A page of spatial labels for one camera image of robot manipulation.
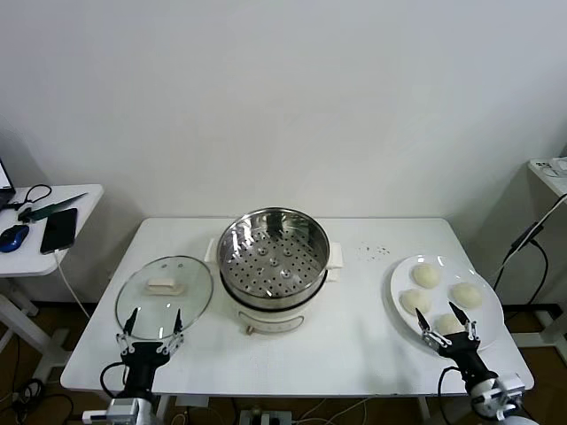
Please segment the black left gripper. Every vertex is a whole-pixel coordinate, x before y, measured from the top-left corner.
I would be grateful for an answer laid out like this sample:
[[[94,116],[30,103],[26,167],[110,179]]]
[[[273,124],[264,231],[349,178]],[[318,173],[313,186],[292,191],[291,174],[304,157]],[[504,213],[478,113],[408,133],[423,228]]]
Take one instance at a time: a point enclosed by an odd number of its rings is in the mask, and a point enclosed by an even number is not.
[[[177,310],[172,335],[163,344],[159,342],[132,343],[132,331],[138,309],[135,308],[116,335],[122,363],[128,374],[121,395],[151,395],[156,371],[166,365],[184,341],[182,312]]]

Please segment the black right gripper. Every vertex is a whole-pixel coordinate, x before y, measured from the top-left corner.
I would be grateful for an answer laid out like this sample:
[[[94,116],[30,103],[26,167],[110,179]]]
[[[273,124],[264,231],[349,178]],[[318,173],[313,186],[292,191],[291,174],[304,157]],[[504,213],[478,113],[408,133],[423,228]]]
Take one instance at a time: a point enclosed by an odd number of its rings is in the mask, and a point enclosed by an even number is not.
[[[454,333],[443,337],[433,331],[422,312],[416,308],[418,326],[422,331],[422,339],[434,351],[444,358],[451,359],[458,367],[465,384],[465,390],[472,390],[484,381],[494,378],[494,372],[489,370],[478,355],[479,336],[477,323],[453,302],[449,306],[456,319],[464,327],[466,333]]]

